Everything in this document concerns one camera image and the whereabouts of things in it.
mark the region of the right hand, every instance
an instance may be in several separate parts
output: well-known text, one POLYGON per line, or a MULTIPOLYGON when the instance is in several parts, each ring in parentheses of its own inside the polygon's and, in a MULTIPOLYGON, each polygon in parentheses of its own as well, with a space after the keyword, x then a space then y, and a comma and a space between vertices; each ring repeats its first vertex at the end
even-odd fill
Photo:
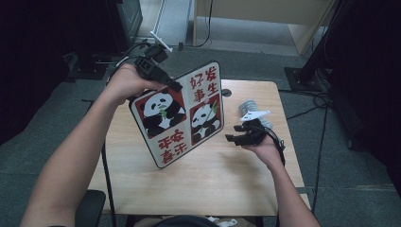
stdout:
POLYGON ((268 135, 266 135, 265 139, 259 145, 247 145, 241 147, 253 151, 270 170, 277 165, 283 165, 280 154, 274 145, 273 140, 268 135))

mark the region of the panda picture board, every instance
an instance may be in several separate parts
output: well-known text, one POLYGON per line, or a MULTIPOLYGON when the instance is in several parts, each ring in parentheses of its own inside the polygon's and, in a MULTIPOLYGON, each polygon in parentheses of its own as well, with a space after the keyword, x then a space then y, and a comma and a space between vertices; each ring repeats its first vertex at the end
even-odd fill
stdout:
POLYGON ((224 126, 219 65, 210 61, 175 78, 180 92, 166 87, 130 102, 130 110, 159 168, 184 156, 224 126))

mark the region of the panda illustration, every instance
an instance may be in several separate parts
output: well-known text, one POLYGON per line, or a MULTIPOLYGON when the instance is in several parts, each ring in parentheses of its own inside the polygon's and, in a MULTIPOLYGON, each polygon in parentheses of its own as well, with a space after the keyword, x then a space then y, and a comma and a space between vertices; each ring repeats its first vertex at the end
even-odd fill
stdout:
POLYGON ((150 136, 155 136, 166 129, 176 126, 185 116, 185 109, 165 89, 141 104, 144 112, 143 124, 150 136))
POLYGON ((192 141, 198 143, 202 138, 211 135, 220 126, 213 103, 205 104, 194 112, 191 122, 192 141))

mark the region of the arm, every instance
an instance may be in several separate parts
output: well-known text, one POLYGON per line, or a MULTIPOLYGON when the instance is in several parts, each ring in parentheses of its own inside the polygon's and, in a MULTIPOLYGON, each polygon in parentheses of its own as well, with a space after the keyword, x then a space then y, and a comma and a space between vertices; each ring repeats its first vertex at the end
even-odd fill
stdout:
POLYGON ((320 226, 298 194, 271 138, 266 136, 260 145, 243 148, 253 151, 271 172, 277 195, 280 226, 320 226))
POLYGON ((118 105, 161 84, 141 79, 132 65, 114 74, 89 112, 50 156, 33 188, 21 226, 74 226, 76 209, 94 174, 118 105))

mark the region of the white object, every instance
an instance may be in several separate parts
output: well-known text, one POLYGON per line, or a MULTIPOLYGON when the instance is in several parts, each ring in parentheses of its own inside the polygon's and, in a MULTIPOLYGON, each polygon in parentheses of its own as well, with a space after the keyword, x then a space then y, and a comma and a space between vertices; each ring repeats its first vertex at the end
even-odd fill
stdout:
POLYGON ((270 114, 270 111, 256 111, 256 112, 250 112, 248 111, 245 113, 244 116, 241 117, 241 121, 251 121, 255 120, 256 118, 259 118, 261 116, 264 116, 266 114, 270 114))
POLYGON ((165 42, 163 42, 162 38, 158 37, 156 33, 154 33, 154 31, 151 31, 150 35, 152 35, 154 39, 156 39, 160 44, 162 44, 168 51, 173 52, 173 48, 168 47, 168 45, 165 42))
POLYGON ((218 220, 218 218, 215 218, 215 217, 209 217, 209 218, 207 218, 208 220, 210 220, 210 221, 212 221, 212 222, 215 222, 215 220, 218 220))
POLYGON ((219 227, 231 227, 231 226, 235 226, 238 223, 238 221, 236 221, 236 219, 231 219, 230 221, 223 221, 221 223, 218 223, 219 227))

